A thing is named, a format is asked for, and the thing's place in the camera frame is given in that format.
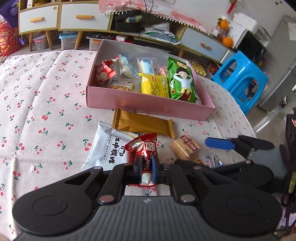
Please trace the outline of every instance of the blue stool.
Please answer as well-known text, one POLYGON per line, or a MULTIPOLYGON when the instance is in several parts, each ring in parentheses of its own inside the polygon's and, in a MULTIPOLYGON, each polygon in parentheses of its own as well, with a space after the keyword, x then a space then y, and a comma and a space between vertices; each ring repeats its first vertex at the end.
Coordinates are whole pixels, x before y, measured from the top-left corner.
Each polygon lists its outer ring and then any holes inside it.
POLYGON ((239 51, 227 60, 211 80, 228 90, 244 114, 247 114, 262 95, 268 78, 252 61, 239 51), (237 63, 237 66, 233 73, 227 76, 227 70, 234 62, 237 63), (249 100, 245 90, 249 88, 250 83, 254 79, 259 87, 255 95, 249 100))

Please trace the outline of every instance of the tablecloth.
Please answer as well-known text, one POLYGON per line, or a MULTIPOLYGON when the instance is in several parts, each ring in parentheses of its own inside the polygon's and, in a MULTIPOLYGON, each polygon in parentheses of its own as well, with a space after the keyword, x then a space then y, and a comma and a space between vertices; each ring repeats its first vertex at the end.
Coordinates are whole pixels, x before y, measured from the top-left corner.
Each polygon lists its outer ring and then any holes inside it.
MULTIPOLYGON (((15 201, 80 172, 98 122, 111 124, 113 110, 86 106, 86 80, 95 54, 65 50, 19 55, 0 66, 0 232, 11 240, 17 235, 12 218, 15 201)), ((204 145, 207 137, 255 134, 231 95, 210 80, 200 79, 216 111, 206 121, 174 118, 176 135, 193 137, 201 145, 204 162, 211 155, 217 155, 224 164, 243 160, 234 151, 204 145)), ((161 162, 176 159, 169 141, 158 136, 161 162)))

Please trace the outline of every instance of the pink box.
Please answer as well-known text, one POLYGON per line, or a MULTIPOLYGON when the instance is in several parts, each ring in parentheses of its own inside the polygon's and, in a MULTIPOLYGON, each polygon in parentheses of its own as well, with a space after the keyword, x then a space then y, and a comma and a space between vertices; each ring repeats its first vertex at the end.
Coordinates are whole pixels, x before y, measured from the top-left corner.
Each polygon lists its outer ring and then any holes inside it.
POLYGON ((151 48, 105 39, 99 47, 91 68, 91 73, 86 87, 86 103, 88 107, 92 108, 113 110, 116 107, 119 107, 125 111, 164 115, 199 121, 204 121, 215 110, 215 106, 207 90, 187 60, 151 48), (115 58, 118 54, 133 54, 134 58, 156 57, 156 64, 164 66, 168 65, 169 56, 186 62, 187 66, 190 66, 192 69, 196 92, 202 104, 194 104, 186 101, 141 94, 137 92, 95 87, 95 65, 100 64, 103 60, 115 58))

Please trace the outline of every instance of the wooden leg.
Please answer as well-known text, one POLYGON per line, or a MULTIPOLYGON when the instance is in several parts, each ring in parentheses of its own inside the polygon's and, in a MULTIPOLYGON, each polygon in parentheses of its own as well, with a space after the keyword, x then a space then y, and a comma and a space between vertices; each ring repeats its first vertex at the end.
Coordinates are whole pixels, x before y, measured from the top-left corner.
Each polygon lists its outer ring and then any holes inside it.
POLYGON ((178 57, 182 58, 183 53, 184 53, 184 50, 183 49, 180 49, 179 54, 178 54, 178 57))
POLYGON ((81 41, 81 38, 82 38, 82 34, 83 34, 83 31, 78 32, 78 36, 77 36, 75 47, 74 47, 75 50, 77 50, 79 48, 79 44, 80 44, 80 41, 81 41))
POLYGON ((45 34, 46 34, 46 38, 48 41, 48 46, 49 46, 50 50, 53 50, 54 47, 52 46, 52 37, 50 36, 50 31, 49 30, 45 31, 45 34))
POLYGON ((29 51, 32 52, 33 50, 33 33, 29 35, 29 51))

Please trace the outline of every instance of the purple object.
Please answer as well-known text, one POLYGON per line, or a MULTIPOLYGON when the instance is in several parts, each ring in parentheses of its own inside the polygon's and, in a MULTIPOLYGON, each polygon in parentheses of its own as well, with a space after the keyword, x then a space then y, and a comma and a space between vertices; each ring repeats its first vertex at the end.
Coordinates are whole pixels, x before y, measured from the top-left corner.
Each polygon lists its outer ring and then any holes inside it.
POLYGON ((18 27, 18 2, 19 0, 9 0, 0 9, 0 15, 5 19, 11 28, 18 27))

